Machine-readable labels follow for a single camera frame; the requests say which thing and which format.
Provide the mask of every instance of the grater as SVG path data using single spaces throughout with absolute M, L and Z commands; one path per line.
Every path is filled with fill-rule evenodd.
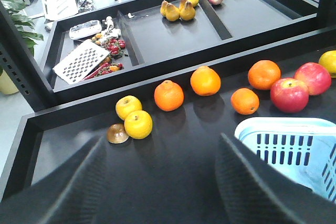
M 249 118 L 235 137 L 265 163 L 314 193 L 336 200 L 336 124 L 318 118 Z
M 109 54 L 104 48 L 85 40 L 59 64 L 54 72 L 68 84 L 81 81 Z

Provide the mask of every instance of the orange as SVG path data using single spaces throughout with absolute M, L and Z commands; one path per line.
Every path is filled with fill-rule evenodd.
M 208 66 L 197 68 L 191 75 L 190 84 L 195 93 L 201 96 L 213 95 L 221 88 L 219 75 Z
M 259 97 L 251 89 L 241 88 L 232 94 L 231 104 L 239 114 L 251 115 L 259 108 Z
M 250 68 L 247 77 L 255 89 L 270 90 L 273 83 L 281 78 L 281 70 L 271 60 L 260 60 Z
M 163 111 L 172 111 L 180 107 L 184 101 L 184 93 L 180 85 L 165 80 L 155 88 L 154 100 Z

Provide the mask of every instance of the shelf compartment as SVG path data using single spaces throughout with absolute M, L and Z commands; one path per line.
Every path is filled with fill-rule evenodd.
M 222 79 L 219 93 L 210 97 L 200 97 L 190 87 L 190 76 L 199 67 L 192 66 L 27 115 L 13 141 L 0 191 L 7 198 L 38 182 L 98 137 L 105 144 L 108 172 L 97 222 L 228 224 L 214 174 L 220 134 L 233 136 L 235 127 L 250 116 L 288 116 L 275 108 L 268 91 L 256 91 L 260 108 L 250 116 L 237 114 L 230 96 L 249 86 L 247 71 L 256 61 L 273 60 L 283 77 L 291 77 L 300 65 L 335 50 L 335 36 L 336 27 L 325 28 L 206 62 Z M 166 79 L 185 92 L 183 105 L 172 112 L 160 110 L 153 101 L 155 87 Z M 129 94 L 151 114 L 153 131 L 143 140 L 109 144 L 108 127 L 121 122 L 114 105 Z M 335 97 L 333 82 L 326 93 L 310 97 L 308 106 L 292 116 L 335 123 Z

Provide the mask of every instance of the white grater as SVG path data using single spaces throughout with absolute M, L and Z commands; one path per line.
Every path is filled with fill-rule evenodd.
M 104 48 L 89 40 L 81 43 L 59 64 L 54 72 L 68 84 L 81 81 L 109 54 Z

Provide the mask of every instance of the white machine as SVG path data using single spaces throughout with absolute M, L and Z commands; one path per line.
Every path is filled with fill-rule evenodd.
M 71 27 L 69 31 L 69 37 L 73 40 L 81 39 L 100 33 L 101 30 L 102 27 L 99 20 L 91 20 L 83 24 Z

